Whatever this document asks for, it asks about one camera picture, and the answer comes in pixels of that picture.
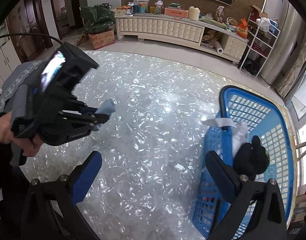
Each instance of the white bottle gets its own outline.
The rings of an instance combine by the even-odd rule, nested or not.
[[[194,8],[193,6],[191,6],[189,8],[189,19],[191,20],[198,20],[198,16],[200,15],[200,9],[199,8]]]

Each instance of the white metal rack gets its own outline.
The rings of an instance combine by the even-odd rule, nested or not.
[[[260,70],[257,72],[257,74],[256,74],[256,76],[255,76],[255,77],[257,78],[258,75],[259,75],[259,73],[261,72],[263,66],[265,65],[265,63],[266,63],[268,57],[270,56],[270,54],[271,54],[271,52],[272,52],[272,49],[274,48],[274,46],[275,46],[275,44],[276,44],[276,41],[278,40],[278,38],[279,38],[279,36],[280,36],[280,32],[281,32],[281,31],[280,31],[277,27],[275,27],[273,24],[269,23],[269,24],[274,28],[274,30],[277,30],[277,32],[278,32],[277,35],[274,35],[274,34],[273,34],[273,33],[276,33],[275,31],[273,31],[272,33],[271,33],[270,31],[267,32],[268,34],[272,35],[272,36],[275,38],[273,45],[270,46],[269,44],[267,44],[267,43],[265,43],[263,40],[261,40],[259,37],[257,37],[258,32],[259,32],[260,28],[262,27],[262,23],[264,22],[264,20],[262,20],[262,18],[261,18],[260,24],[257,24],[256,22],[250,20],[250,16],[251,16],[251,14],[249,15],[249,18],[248,18],[248,24],[249,24],[249,22],[252,22],[252,23],[256,24],[256,25],[258,26],[258,28],[257,28],[255,34],[253,34],[252,32],[248,31],[248,33],[250,33],[250,34],[253,36],[253,39],[252,39],[252,41],[251,41],[251,44],[250,44],[250,45],[249,45],[249,44],[247,45],[247,47],[248,47],[249,49],[248,49],[248,52],[246,53],[246,55],[245,55],[245,57],[244,57],[244,59],[243,59],[243,61],[242,61],[242,64],[241,64],[241,66],[240,66],[239,69],[241,70],[241,68],[242,68],[242,66],[243,66],[243,64],[244,64],[244,62],[245,62],[245,60],[247,59],[247,57],[248,57],[250,51],[251,51],[251,50],[252,50],[252,51],[255,51],[257,54],[259,54],[259,55],[261,55],[262,57],[265,58],[263,64],[262,64],[261,67],[260,67]],[[262,54],[261,52],[259,52],[259,51],[257,51],[257,50],[255,50],[255,49],[252,48],[253,44],[256,43],[256,42],[255,42],[256,40],[259,40],[259,41],[261,41],[263,44],[265,44],[266,46],[268,46],[268,48],[270,49],[270,52],[269,52],[269,54],[268,54],[267,56],[265,56],[265,55]]]

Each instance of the white tufted cabinet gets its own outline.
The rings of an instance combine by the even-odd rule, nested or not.
[[[139,39],[164,41],[209,52],[233,62],[239,62],[247,46],[247,40],[235,33],[223,30],[215,25],[201,21],[183,19],[167,15],[135,14],[134,16],[117,16],[117,38],[124,35],[136,35]],[[221,45],[223,54],[200,46],[204,29],[223,32]]]

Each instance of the metal bolt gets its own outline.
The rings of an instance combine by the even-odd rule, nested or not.
[[[31,184],[33,185],[33,186],[35,186],[35,185],[37,185],[37,183],[39,183],[40,181],[38,180],[38,179],[33,179],[32,181],[31,181]]]
[[[59,178],[59,180],[62,181],[62,182],[65,182],[65,181],[68,180],[68,176],[67,176],[66,174],[61,175],[60,178]]]
[[[247,175],[240,175],[240,180],[242,181],[248,181],[248,176]]]
[[[269,182],[270,182],[272,185],[276,185],[276,180],[275,180],[275,179],[269,179]]]

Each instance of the orange bag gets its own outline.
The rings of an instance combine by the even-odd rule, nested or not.
[[[237,28],[237,34],[242,38],[246,38],[248,36],[248,24],[245,19],[241,19],[241,24]]]

